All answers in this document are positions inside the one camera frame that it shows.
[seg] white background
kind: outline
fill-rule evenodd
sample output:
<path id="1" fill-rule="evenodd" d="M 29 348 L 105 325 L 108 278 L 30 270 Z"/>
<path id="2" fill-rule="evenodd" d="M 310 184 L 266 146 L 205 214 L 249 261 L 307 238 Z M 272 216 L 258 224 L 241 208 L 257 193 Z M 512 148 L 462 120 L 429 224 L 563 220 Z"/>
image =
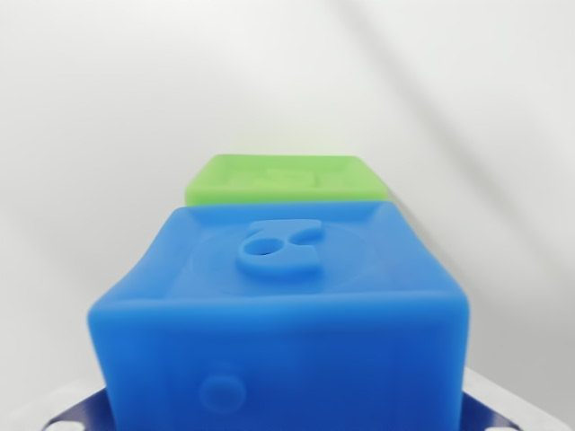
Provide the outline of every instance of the white background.
<path id="1" fill-rule="evenodd" d="M 216 153 L 357 154 L 575 425 L 575 5 L 0 2 L 0 417 L 97 375 L 90 304 Z"/>

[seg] blue silicone cube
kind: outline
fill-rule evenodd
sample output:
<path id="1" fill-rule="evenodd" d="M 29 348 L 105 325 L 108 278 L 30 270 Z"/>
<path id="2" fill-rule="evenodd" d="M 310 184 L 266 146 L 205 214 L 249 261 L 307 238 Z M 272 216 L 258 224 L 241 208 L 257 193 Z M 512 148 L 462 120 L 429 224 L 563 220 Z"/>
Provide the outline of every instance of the blue silicone cube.
<path id="1" fill-rule="evenodd" d="M 180 208 L 89 315 L 118 431 L 456 431 L 467 321 L 390 202 Z"/>

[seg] dark blue base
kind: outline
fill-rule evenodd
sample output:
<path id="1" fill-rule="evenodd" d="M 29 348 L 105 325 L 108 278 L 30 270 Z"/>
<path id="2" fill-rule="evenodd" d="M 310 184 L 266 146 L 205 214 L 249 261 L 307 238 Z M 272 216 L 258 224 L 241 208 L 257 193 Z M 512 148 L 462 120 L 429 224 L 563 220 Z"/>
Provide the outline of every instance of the dark blue base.
<path id="1" fill-rule="evenodd" d="M 46 427 L 62 420 L 81 422 L 86 431 L 116 430 L 105 390 L 96 392 L 61 415 L 51 419 Z M 489 427 L 510 427 L 521 430 L 510 420 L 465 394 L 461 431 L 485 431 Z"/>

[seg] green block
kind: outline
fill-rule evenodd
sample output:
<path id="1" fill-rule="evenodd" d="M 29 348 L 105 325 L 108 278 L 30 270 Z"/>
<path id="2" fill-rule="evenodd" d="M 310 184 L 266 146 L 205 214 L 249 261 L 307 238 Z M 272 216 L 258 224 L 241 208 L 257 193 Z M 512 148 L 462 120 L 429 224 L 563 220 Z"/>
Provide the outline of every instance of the green block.
<path id="1" fill-rule="evenodd" d="M 353 156 L 221 154 L 186 188 L 187 206 L 317 200 L 387 200 L 387 187 Z"/>

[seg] stacking block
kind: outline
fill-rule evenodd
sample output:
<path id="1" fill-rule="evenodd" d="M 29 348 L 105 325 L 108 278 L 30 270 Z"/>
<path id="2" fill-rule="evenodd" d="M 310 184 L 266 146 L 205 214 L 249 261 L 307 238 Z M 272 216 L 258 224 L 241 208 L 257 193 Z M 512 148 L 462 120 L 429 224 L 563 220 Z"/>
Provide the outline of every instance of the stacking block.
<path id="1" fill-rule="evenodd" d="M 467 319 L 390 202 L 180 208 L 89 315 L 118 431 L 457 431 Z"/>
<path id="2" fill-rule="evenodd" d="M 361 160 L 333 155 L 218 155 L 186 188 L 188 206 L 386 199 Z"/>

